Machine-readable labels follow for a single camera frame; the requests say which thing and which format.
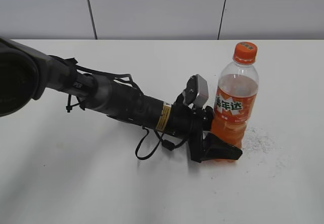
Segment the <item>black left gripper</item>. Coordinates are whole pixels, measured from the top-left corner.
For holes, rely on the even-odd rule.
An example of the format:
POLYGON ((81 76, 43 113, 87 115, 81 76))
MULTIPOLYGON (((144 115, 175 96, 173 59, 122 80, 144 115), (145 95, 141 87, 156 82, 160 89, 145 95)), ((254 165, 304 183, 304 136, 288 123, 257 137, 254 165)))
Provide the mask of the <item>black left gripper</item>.
POLYGON ((195 162, 207 160, 238 160, 242 150, 222 141, 212 133, 203 140, 203 132, 210 131, 215 113, 212 107, 189 108, 175 102, 168 120, 168 135, 188 143, 190 159, 195 162))

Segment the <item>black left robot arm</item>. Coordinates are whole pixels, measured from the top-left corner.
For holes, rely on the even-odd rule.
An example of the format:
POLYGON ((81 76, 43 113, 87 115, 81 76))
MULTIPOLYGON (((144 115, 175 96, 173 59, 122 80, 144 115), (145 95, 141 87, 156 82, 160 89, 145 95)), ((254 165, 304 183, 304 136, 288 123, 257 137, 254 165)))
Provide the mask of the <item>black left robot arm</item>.
POLYGON ((196 74, 173 104, 144 95, 130 74, 79 66, 74 58, 46 55, 1 38, 1 116, 13 114, 50 88, 77 99, 76 106, 153 131, 172 151, 187 143, 191 160, 237 160, 242 150, 211 133, 214 112, 205 79, 196 74))

